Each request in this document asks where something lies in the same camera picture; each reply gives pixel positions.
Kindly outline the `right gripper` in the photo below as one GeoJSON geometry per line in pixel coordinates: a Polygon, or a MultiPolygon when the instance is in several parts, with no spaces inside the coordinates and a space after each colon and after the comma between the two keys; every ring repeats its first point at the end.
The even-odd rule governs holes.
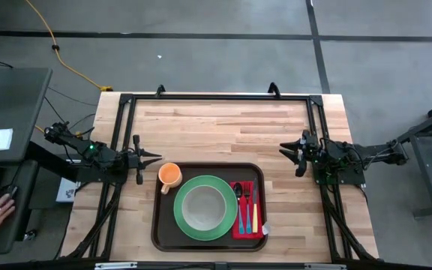
{"type": "Polygon", "coordinates": [[[320,160],[322,145],[319,143],[316,135],[313,135],[309,130],[303,130],[301,139],[295,142],[282,142],[279,152],[292,161],[298,164],[295,175],[302,177],[307,170],[307,162],[320,160]]]}

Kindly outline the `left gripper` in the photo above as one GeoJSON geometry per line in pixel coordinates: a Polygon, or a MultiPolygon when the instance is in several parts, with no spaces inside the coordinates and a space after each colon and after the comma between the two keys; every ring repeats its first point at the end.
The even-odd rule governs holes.
{"type": "Polygon", "coordinates": [[[140,136],[133,135],[134,150],[123,150],[118,153],[120,162],[120,170],[127,172],[129,169],[136,170],[136,183],[141,185],[143,183],[143,176],[141,170],[145,169],[150,164],[161,161],[160,154],[154,154],[146,151],[144,148],[140,148],[140,136]],[[141,160],[141,157],[156,157],[151,160],[141,160]]]}

